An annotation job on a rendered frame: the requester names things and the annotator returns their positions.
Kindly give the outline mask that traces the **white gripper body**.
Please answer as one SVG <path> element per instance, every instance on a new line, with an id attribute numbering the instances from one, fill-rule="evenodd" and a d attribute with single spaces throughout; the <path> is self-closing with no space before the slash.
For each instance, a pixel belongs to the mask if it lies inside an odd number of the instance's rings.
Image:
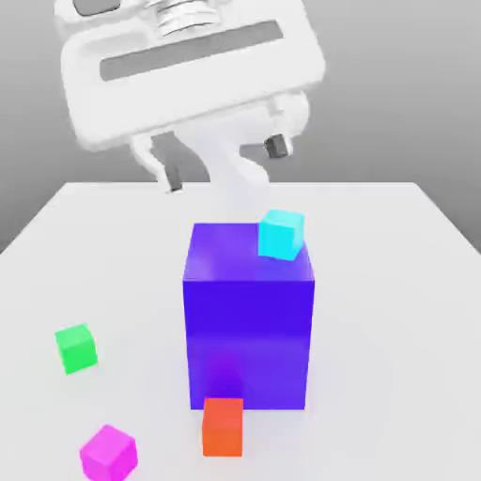
<path id="1" fill-rule="evenodd" d="M 72 28 L 61 75 L 81 144 L 105 149 L 199 116 L 271 101 L 319 83 L 325 61 L 303 0 L 119 0 Z"/>

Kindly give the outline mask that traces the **small cyan cube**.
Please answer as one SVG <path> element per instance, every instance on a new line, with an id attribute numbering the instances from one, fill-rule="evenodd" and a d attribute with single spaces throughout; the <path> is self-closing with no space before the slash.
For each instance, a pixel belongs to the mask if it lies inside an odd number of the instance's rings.
<path id="1" fill-rule="evenodd" d="M 258 226 L 258 254 L 293 261 L 304 245 L 304 220 L 299 212 L 269 210 Z"/>

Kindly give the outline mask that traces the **small green cube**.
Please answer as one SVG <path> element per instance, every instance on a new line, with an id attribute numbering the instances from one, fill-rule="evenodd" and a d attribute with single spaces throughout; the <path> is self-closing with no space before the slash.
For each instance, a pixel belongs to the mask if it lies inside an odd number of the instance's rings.
<path id="1" fill-rule="evenodd" d="M 95 340 L 86 324 L 57 331 L 54 337 L 67 375 L 98 363 Z"/>

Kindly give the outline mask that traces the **small orange cube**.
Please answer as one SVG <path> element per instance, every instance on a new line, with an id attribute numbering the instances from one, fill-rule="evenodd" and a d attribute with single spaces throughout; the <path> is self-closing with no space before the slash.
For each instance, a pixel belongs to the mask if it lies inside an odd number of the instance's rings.
<path id="1" fill-rule="evenodd" d="M 241 457 L 243 400 L 206 398 L 202 419 L 202 452 L 205 457 Z"/>

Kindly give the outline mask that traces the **small magenta cube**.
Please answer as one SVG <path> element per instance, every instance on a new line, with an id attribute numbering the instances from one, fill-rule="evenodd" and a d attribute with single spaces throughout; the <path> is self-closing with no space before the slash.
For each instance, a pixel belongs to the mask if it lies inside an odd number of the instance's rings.
<path id="1" fill-rule="evenodd" d="M 80 459 L 90 481 L 123 481 L 138 465 L 136 442 L 105 425 L 80 449 Z"/>

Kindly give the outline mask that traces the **large purple box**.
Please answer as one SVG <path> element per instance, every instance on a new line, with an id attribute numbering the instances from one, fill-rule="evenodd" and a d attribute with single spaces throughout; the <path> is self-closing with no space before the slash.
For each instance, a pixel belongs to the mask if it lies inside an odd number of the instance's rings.
<path id="1" fill-rule="evenodd" d="M 315 275 L 306 248 L 259 256 L 255 224 L 194 224 L 182 279 L 190 406 L 247 410 L 306 402 Z"/>

